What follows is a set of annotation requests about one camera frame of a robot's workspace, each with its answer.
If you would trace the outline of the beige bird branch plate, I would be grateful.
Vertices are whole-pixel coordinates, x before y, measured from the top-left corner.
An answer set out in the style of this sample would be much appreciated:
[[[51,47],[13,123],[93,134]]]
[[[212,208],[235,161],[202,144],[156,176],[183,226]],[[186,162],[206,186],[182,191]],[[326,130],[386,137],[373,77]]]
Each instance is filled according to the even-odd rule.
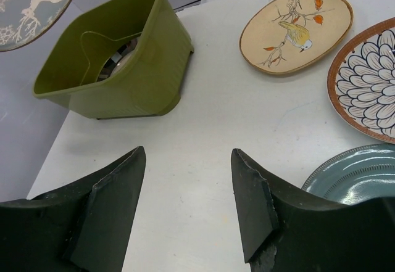
[[[244,27],[239,50],[261,72],[287,75],[329,53],[353,21],[347,0],[272,0]]]

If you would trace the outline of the light blue ceramic plate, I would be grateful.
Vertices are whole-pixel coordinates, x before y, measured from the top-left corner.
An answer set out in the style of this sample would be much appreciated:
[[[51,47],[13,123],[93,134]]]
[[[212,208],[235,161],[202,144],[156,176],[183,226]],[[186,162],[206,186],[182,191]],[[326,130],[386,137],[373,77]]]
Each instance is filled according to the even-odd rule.
[[[342,152],[321,164],[302,189],[346,205],[394,197],[394,145],[371,144]]]

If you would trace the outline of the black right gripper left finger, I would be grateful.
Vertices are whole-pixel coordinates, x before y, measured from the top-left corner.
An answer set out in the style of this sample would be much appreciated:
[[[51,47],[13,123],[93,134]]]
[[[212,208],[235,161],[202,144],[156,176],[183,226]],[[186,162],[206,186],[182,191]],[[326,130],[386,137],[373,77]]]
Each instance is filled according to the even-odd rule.
[[[33,199],[1,204],[2,271],[121,271],[146,167],[137,147]]]

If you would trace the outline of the olive green plastic bin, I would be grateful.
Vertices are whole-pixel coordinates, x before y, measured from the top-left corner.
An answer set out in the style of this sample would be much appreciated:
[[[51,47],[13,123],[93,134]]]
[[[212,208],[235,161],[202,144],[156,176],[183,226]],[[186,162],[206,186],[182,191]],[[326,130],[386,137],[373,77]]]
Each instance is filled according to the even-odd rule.
[[[140,36],[133,56],[97,82],[118,48]],[[110,0],[78,16],[36,77],[33,95],[87,118],[164,115],[180,100],[193,44],[168,0]]]

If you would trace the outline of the brown rimmed petal pattern bowl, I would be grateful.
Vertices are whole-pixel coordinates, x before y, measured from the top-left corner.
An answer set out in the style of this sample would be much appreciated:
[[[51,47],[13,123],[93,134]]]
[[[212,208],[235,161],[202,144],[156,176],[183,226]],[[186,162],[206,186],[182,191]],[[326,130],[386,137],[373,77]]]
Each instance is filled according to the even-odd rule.
[[[394,19],[347,42],[333,59],[326,86],[333,108],[345,122],[394,143]]]

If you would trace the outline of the grey reindeer snowflake plate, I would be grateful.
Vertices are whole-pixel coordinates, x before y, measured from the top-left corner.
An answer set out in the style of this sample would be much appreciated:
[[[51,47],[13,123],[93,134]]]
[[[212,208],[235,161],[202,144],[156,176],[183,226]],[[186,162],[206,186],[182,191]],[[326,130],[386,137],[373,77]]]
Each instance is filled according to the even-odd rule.
[[[24,47],[46,33],[72,0],[1,0],[1,51]]]

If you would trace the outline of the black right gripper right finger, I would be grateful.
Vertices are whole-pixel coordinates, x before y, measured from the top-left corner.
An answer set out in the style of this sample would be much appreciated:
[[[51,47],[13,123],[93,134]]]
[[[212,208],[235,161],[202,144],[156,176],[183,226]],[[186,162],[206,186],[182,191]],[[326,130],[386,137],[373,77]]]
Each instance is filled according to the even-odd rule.
[[[393,271],[394,199],[355,205],[303,191],[241,149],[231,173],[244,261],[252,271]]]

